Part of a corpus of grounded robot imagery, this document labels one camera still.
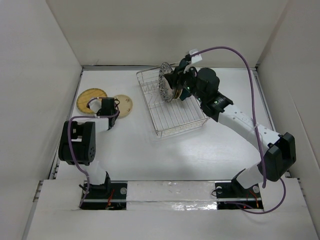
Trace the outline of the blue white floral plate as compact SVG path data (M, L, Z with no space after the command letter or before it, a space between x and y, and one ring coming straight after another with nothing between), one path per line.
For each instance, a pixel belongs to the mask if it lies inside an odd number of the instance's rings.
M171 65L167 62L163 62L159 68L158 81L159 81L159 92L162 100L169 103L175 96L175 90L172 89L165 78L165 74L173 71Z

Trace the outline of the gold brown patterned plate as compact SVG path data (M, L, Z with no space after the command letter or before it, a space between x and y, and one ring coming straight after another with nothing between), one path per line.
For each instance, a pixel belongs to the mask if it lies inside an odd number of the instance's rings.
M179 90L177 90L177 91L176 91L176 93L175 93L174 99L178 99L178 98L180 98L180 96L181 96L182 92L183 92L183 89L179 89Z

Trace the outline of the cream plate with red marks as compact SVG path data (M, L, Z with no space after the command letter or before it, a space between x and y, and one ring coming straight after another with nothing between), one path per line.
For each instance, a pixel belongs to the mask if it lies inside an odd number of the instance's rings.
M124 118L130 114L133 109L133 101L132 99L124 94L118 94L114 97L119 101L118 108L119 108L119 117Z

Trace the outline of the yellow woven round plate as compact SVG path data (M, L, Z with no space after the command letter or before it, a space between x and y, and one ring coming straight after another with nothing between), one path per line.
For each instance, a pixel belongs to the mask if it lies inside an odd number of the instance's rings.
M94 114L90 108L87 107L87 103L96 97L107 97L106 92L100 88L89 88L83 91L76 100L77 109L83 114Z

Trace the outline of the dark teal square plate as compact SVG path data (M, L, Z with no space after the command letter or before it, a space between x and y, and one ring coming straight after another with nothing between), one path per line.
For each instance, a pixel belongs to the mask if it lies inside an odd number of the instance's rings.
M185 99L189 98L190 96L192 96L192 94L189 91L187 91L186 89L183 89L180 96L179 96L179 99L181 101L184 101Z

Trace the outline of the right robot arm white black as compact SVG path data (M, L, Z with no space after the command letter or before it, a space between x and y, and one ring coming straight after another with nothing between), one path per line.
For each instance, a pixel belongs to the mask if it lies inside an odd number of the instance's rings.
M270 130L244 114L219 92L220 80L214 70L174 69L163 77L171 89L183 89L198 99L206 116L230 128L258 150L261 161L232 179L231 191L235 196L242 197L249 188L265 180L278 181L296 162L295 138L288 132L280 134Z

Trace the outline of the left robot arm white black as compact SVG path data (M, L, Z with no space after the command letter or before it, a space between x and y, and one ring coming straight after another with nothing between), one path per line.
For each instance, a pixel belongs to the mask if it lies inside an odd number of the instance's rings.
M114 97L93 97L86 107L93 115L74 116L64 122L58 157L68 165L75 166L86 177L80 185L83 198L107 198L112 194L111 180L95 156L97 153L96 132L111 130L120 115L120 101Z

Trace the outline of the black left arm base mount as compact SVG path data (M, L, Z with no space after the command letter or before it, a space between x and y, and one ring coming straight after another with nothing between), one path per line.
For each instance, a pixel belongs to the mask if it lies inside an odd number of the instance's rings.
M91 190L80 206L82 210L126 210L127 209L126 181L112 181L107 192L103 190Z

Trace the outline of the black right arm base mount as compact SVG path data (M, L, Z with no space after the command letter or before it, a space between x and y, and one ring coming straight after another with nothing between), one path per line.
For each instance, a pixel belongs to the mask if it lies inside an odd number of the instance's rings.
M217 181L211 195L216 198L218 210L262 210L264 208L258 184L243 188L237 181L238 173L232 180Z

